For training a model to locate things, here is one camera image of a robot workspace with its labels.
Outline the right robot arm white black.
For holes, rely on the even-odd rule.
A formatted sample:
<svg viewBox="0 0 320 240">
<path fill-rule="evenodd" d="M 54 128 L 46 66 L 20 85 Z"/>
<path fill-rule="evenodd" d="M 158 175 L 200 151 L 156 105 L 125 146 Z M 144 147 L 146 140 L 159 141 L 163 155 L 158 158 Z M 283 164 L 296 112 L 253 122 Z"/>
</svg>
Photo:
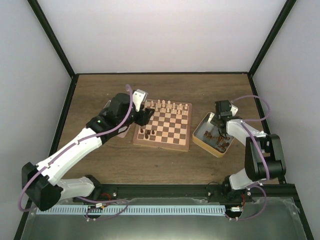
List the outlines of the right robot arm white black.
<svg viewBox="0 0 320 240">
<path fill-rule="evenodd" d="M 243 119 L 236 115 L 232 101 L 215 102 L 212 123 L 221 137 L 237 139 L 245 147 L 244 168 L 227 176 L 222 183 L 223 198 L 229 202 L 240 196 L 240 191 L 261 186 L 263 181 L 282 178 L 287 172 L 283 147 L 277 134 L 267 134 L 249 125 L 266 119 Z"/>
</svg>

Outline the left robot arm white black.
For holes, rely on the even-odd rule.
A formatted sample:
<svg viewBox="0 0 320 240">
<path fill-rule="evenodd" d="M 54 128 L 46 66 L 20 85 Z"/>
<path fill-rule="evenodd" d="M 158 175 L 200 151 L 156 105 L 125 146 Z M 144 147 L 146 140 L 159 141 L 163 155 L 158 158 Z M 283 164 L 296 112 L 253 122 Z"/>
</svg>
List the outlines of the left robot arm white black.
<svg viewBox="0 0 320 240">
<path fill-rule="evenodd" d="M 125 134 L 131 124 L 145 126 L 155 112 L 145 106 L 147 95 L 140 89 L 118 93 L 59 151 L 36 165 L 26 163 L 21 170 L 22 192 L 41 211 L 69 198 L 97 202 L 102 196 L 102 185 L 95 177 L 85 175 L 69 180 L 62 177 L 90 152 Z"/>
</svg>

